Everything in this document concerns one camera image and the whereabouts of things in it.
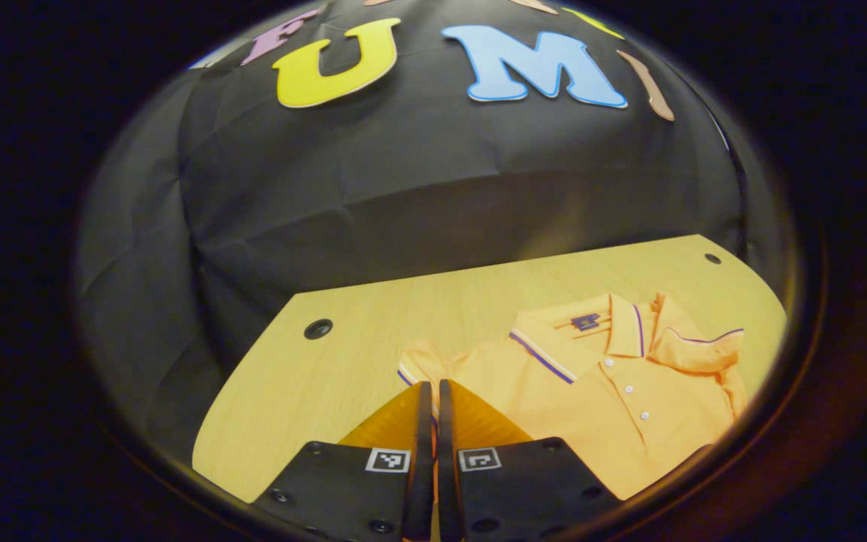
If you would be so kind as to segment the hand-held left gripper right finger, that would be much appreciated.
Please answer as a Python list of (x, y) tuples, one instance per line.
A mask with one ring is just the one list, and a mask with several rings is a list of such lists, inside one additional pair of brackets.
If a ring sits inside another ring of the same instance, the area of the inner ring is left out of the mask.
[(450, 379), (438, 385), (442, 542), (551, 542), (620, 500), (565, 440), (527, 435)]

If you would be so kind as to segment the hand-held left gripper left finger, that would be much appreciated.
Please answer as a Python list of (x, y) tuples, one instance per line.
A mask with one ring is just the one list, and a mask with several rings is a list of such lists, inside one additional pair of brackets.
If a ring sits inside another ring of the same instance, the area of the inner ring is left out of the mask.
[(304, 443), (254, 507), (323, 541), (429, 541), (433, 417), (430, 384), (411, 385), (340, 442)]

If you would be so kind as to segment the orange T-shirt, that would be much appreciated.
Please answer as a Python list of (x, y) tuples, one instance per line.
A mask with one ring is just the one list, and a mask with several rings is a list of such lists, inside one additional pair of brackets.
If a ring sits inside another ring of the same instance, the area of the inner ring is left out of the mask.
[(658, 293), (616, 293), (521, 311), (506, 336), (444, 355), (430, 340), (400, 354), (406, 384), (450, 379), (532, 439), (558, 437), (619, 500), (718, 442), (747, 408), (744, 330), (704, 337)]

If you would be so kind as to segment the black backdrop cloth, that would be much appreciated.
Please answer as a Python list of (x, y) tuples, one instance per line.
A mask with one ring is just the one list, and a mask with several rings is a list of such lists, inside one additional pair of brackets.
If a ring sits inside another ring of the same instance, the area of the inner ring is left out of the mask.
[(300, 0), (169, 77), (84, 193), (110, 410), (190, 463), (293, 295), (699, 234), (788, 289), (783, 175), (722, 93), (580, 0)]

